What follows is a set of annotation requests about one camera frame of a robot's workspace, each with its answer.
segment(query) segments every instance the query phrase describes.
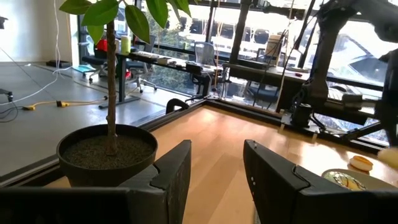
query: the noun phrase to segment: green leaf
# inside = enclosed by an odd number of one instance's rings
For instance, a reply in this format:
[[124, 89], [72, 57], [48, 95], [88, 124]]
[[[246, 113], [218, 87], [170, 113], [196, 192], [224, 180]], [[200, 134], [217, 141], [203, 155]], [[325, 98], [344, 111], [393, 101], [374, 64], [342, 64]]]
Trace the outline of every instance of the green leaf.
[[92, 5], [87, 0], [66, 0], [60, 7], [60, 10], [73, 15], [82, 15]]
[[119, 4], [117, 0], [101, 0], [88, 8], [81, 22], [82, 26], [105, 25], [117, 16]]
[[104, 35], [104, 26], [87, 26], [87, 30], [90, 37], [93, 39], [94, 44], [98, 44], [98, 41], [100, 41]]
[[175, 16], [177, 16], [178, 21], [181, 23], [181, 19], [180, 19], [180, 13], [178, 12], [178, 6], [177, 3], [175, 2], [176, 0], [167, 0], [170, 5], [172, 5]]
[[187, 13], [189, 17], [191, 17], [188, 0], [175, 0], [175, 2], [177, 3], [178, 9], [181, 9], [183, 12]]
[[149, 24], [145, 14], [136, 6], [126, 6], [125, 10], [127, 25], [132, 33], [149, 44]]
[[150, 14], [155, 21], [164, 29], [167, 19], [169, 18], [169, 10], [167, 9], [166, 0], [146, 1]]

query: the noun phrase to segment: plant pot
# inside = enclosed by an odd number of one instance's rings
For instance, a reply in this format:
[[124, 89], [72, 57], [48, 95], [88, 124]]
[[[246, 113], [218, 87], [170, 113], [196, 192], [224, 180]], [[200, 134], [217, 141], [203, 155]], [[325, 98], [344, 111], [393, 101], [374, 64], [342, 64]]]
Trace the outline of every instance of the plant pot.
[[116, 134], [119, 136], [130, 136], [139, 138], [148, 143], [153, 148], [153, 153], [131, 166], [117, 169], [89, 169], [76, 166], [63, 158], [64, 153], [79, 141], [94, 138], [97, 136], [106, 136], [108, 133], [108, 125], [100, 124], [89, 126], [72, 132], [63, 138], [57, 146], [57, 156], [60, 161], [60, 167], [63, 173], [68, 177], [72, 187], [97, 186], [97, 187], [116, 187], [128, 178], [138, 174], [147, 166], [155, 161], [157, 150], [156, 138], [149, 132], [134, 126], [117, 124]]

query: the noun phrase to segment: wall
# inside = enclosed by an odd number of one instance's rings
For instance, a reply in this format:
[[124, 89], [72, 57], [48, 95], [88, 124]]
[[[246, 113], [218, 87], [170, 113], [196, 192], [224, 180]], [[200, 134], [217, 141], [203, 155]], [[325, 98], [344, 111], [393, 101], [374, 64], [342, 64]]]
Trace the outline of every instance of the wall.
[[[56, 0], [57, 9], [62, 2], [64, 0]], [[61, 60], [72, 61], [71, 42], [77, 38], [77, 29], [75, 26], [71, 32], [68, 26], [71, 16], [58, 10], [57, 14]], [[45, 62], [55, 59], [57, 23], [53, 0], [0, 0], [0, 16], [8, 18], [5, 29], [0, 30], [0, 48], [14, 61]], [[10, 61], [0, 50], [0, 62]]]

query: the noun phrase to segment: plant stem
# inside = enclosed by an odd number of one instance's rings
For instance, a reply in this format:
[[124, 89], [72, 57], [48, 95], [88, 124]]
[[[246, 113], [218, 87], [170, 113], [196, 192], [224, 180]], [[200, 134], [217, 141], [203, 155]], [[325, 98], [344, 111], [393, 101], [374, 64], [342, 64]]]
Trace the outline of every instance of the plant stem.
[[106, 25], [106, 41], [108, 42], [108, 142], [106, 145], [106, 154], [114, 156], [117, 153], [116, 147], [116, 90], [115, 90], [115, 73], [116, 73], [116, 45], [114, 43], [114, 21]]

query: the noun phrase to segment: plate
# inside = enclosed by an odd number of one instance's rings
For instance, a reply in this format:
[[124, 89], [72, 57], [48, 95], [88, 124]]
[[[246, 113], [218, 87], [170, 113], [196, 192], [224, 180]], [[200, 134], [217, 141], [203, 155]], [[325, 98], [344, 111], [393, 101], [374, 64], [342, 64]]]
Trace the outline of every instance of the plate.
[[325, 174], [327, 172], [341, 172], [347, 175], [350, 175], [352, 177], [354, 177], [356, 180], [358, 180], [359, 182], [361, 182], [367, 190], [380, 190], [380, 189], [391, 189], [391, 190], [398, 190], [397, 187], [388, 184], [387, 182], [384, 182], [380, 179], [377, 179], [375, 177], [372, 177], [370, 175], [367, 174], [363, 174], [360, 172], [356, 172], [353, 170], [347, 170], [347, 169], [328, 169], [326, 171], [324, 171], [321, 175], [321, 177], [324, 177]]

